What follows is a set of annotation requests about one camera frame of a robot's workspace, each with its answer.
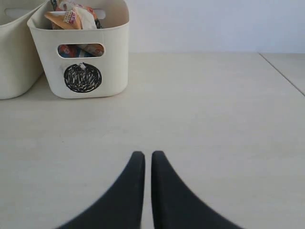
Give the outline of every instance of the black circular label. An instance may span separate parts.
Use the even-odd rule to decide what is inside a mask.
[[[99,69],[87,63],[74,64],[64,73],[67,87],[77,93],[88,93],[97,89],[102,83]]]

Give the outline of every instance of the white plastic basket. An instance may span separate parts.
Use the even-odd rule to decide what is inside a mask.
[[[0,1],[0,99],[27,92],[43,73],[27,27],[44,0]]]
[[[100,20],[104,29],[98,30],[50,30],[51,23],[44,13],[52,11],[46,2],[28,21],[43,68],[52,92],[61,98],[106,97],[121,93],[128,83],[129,12],[124,0],[77,0],[78,4],[102,9],[105,18]],[[104,47],[101,57],[62,58],[58,47],[62,44],[99,43]],[[79,85],[73,90],[65,74],[74,66],[84,71],[94,69],[97,85]]]

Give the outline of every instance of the white wall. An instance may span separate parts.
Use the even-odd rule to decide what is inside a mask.
[[[131,52],[305,52],[305,0],[126,0]]]

